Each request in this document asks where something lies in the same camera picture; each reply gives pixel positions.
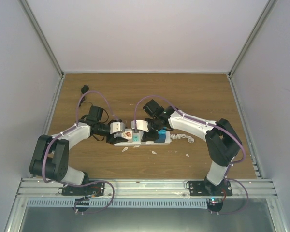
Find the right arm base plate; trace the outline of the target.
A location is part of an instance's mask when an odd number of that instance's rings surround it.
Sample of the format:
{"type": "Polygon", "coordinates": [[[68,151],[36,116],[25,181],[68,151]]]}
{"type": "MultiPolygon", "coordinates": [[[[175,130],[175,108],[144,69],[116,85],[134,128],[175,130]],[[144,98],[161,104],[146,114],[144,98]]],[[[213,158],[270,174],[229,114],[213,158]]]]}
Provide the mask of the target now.
{"type": "Polygon", "coordinates": [[[232,196],[232,188],[229,181],[222,181],[215,186],[205,180],[190,180],[186,183],[190,196],[232,196]]]}

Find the white power strip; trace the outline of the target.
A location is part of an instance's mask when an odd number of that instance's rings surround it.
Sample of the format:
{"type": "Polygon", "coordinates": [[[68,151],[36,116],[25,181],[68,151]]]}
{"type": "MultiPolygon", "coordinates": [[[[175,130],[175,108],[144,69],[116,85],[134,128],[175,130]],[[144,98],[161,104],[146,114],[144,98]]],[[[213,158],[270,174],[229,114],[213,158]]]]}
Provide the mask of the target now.
{"type": "MultiPolygon", "coordinates": [[[[143,135],[143,131],[139,131],[138,133],[134,133],[133,132],[133,141],[128,143],[128,142],[124,142],[124,143],[118,143],[118,144],[114,144],[114,146],[116,147],[128,147],[128,146],[146,146],[146,145],[168,145],[171,142],[171,137],[170,137],[170,132],[167,131],[166,132],[166,140],[164,143],[156,143],[154,142],[142,142],[141,138],[143,135]]],[[[121,134],[117,133],[115,134],[115,138],[116,137],[121,137],[121,134]]]]}

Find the blue cube adapter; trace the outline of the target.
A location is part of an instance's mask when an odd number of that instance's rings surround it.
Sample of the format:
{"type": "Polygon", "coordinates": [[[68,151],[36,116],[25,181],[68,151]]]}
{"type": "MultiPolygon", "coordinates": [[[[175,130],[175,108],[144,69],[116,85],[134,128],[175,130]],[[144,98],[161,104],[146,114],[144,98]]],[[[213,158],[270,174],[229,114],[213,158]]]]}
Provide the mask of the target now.
{"type": "Polygon", "coordinates": [[[158,131],[158,139],[155,141],[156,143],[164,143],[166,140],[166,130],[158,131]]]}

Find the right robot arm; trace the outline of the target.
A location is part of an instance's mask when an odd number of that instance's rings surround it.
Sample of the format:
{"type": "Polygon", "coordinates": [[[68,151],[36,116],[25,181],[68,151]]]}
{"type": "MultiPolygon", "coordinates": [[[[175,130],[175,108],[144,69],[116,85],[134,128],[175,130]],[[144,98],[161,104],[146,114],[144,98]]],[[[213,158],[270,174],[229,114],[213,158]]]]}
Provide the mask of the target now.
{"type": "Polygon", "coordinates": [[[208,195],[217,196],[226,187],[226,176],[230,167],[235,164],[234,158],[243,145],[229,121],[220,119],[211,121],[201,119],[182,110],[169,106],[163,108],[151,99],[143,106],[149,118],[142,137],[143,142],[154,141],[161,129],[181,130],[206,142],[212,160],[210,169],[203,180],[204,190],[208,195]]]}

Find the black power adapter with cable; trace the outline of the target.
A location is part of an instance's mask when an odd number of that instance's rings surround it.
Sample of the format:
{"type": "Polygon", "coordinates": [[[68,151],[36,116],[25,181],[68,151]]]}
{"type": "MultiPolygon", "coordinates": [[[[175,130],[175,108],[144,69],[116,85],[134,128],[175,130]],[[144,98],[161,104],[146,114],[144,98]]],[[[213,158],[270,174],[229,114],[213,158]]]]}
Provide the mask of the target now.
{"type": "Polygon", "coordinates": [[[87,93],[89,91],[89,86],[88,85],[83,85],[83,87],[80,90],[80,96],[81,96],[81,100],[78,104],[78,107],[80,108],[81,105],[86,101],[86,96],[83,96],[85,93],[87,93]]]}

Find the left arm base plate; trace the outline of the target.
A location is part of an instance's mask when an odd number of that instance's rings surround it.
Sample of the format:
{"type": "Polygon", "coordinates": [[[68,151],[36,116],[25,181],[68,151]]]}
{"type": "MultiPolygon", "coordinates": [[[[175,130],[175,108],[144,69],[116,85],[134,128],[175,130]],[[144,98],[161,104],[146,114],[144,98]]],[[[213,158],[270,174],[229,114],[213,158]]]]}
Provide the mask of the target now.
{"type": "Polygon", "coordinates": [[[99,197],[104,195],[104,183],[95,183],[85,187],[61,187],[58,193],[63,196],[83,196],[83,197],[99,197]]]}

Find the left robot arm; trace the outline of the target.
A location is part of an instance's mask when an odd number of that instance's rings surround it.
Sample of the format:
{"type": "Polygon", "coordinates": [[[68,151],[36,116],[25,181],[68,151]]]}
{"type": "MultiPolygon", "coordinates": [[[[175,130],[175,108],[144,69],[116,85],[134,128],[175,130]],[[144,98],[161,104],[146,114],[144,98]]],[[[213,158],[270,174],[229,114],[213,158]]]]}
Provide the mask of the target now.
{"type": "Polygon", "coordinates": [[[83,115],[70,128],[54,134],[41,135],[36,143],[29,165],[32,175],[40,176],[44,182],[60,182],[73,186],[79,195],[89,192],[90,183],[86,173],[69,166],[69,151],[79,142],[90,137],[101,136],[109,144],[127,142],[121,136],[126,125],[121,119],[102,121],[105,109],[91,106],[89,113],[83,115]]]}

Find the white cube adapter tiger sticker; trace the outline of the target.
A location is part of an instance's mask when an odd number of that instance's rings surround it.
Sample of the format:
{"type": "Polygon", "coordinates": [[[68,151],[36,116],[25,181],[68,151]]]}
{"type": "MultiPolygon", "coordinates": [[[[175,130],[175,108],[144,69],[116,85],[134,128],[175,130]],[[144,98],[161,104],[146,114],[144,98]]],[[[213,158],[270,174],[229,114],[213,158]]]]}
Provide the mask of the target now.
{"type": "Polygon", "coordinates": [[[132,142],[133,141],[133,131],[126,129],[122,134],[121,134],[121,138],[124,139],[124,142],[132,142]]]}

